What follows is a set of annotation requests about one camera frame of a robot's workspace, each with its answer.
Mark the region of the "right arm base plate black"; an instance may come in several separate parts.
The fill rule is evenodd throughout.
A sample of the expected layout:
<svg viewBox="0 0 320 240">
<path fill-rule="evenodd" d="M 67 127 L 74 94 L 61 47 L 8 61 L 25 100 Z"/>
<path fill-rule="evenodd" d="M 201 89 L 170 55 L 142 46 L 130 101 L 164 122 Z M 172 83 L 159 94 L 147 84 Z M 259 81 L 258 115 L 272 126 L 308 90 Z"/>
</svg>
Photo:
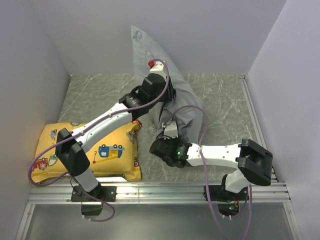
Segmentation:
<svg viewBox="0 0 320 240">
<path fill-rule="evenodd" d="M 221 185 L 209 185 L 208 190 L 211 201 L 230 203 L 249 200 L 248 187 L 243 188 L 239 193 L 226 191 Z"/>
</svg>

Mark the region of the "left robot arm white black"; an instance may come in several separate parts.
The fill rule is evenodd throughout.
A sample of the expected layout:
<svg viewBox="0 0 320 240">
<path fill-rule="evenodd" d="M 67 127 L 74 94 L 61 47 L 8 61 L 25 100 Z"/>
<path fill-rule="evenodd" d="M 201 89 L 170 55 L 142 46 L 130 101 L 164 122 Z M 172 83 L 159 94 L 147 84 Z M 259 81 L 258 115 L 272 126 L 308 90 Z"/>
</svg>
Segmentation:
<svg viewBox="0 0 320 240">
<path fill-rule="evenodd" d="M 141 85 L 124 95 L 107 112 L 73 131 L 66 128 L 57 134 L 55 154 L 68 173 L 82 187 L 89 201 L 102 199 L 102 187 L 90 169 L 86 153 L 116 129 L 147 114 L 157 103 L 167 103 L 176 96 L 169 76 L 150 73 Z"/>
</svg>

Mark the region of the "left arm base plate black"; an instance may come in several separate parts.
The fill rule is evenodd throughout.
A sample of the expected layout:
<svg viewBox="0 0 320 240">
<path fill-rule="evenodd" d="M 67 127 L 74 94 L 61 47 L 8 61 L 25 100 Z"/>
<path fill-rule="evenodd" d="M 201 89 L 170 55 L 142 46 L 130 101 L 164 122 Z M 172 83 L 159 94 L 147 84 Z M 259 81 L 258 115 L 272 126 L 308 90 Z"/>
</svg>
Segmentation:
<svg viewBox="0 0 320 240">
<path fill-rule="evenodd" d="M 105 202 L 114 202 L 116 200 L 117 187 L 102 186 L 99 190 L 93 190 L 89 194 L 94 198 L 103 200 Z M 76 185 L 73 187 L 70 201 L 71 202 L 93 202 L 94 199 L 87 196 L 80 185 Z"/>
</svg>

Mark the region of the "grey pillowcase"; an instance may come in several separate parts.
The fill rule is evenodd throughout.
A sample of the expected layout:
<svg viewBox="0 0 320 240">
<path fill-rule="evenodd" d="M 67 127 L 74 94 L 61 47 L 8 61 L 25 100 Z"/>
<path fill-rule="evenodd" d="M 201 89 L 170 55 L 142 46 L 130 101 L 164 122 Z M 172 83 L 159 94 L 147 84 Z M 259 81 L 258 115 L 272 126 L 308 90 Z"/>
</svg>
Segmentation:
<svg viewBox="0 0 320 240">
<path fill-rule="evenodd" d="M 155 134 L 159 138 L 163 132 L 162 124 L 172 117 L 174 111 L 180 107 L 174 118 L 177 123 L 178 136 L 184 143 L 199 142 L 199 135 L 203 123 L 204 103 L 195 94 L 189 83 L 184 79 L 177 66 L 170 59 L 165 50 L 151 36 L 136 26 L 131 26 L 131 40 L 133 47 L 133 69 L 137 85 L 141 85 L 144 78 L 150 73 L 147 62 L 152 59 L 161 59 L 168 66 L 171 82 L 176 91 L 173 101 L 157 103 L 149 114 L 157 128 Z"/>
</svg>

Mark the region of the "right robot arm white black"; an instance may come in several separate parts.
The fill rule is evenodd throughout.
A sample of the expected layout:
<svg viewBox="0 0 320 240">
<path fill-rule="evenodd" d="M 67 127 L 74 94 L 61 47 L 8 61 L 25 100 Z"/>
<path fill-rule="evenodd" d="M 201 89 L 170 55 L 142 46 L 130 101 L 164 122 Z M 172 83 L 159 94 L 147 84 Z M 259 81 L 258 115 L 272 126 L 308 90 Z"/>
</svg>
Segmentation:
<svg viewBox="0 0 320 240">
<path fill-rule="evenodd" d="M 248 199 L 249 185 L 271 185 L 273 154 L 251 139 L 243 139 L 233 145 L 199 146 L 165 136 L 155 140 L 149 152 L 170 167 L 206 165 L 233 169 L 232 173 L 223 176 L 220 185 L 210 185 L 204 189 L 207 201 L 244 201 Z"/>
</svg>

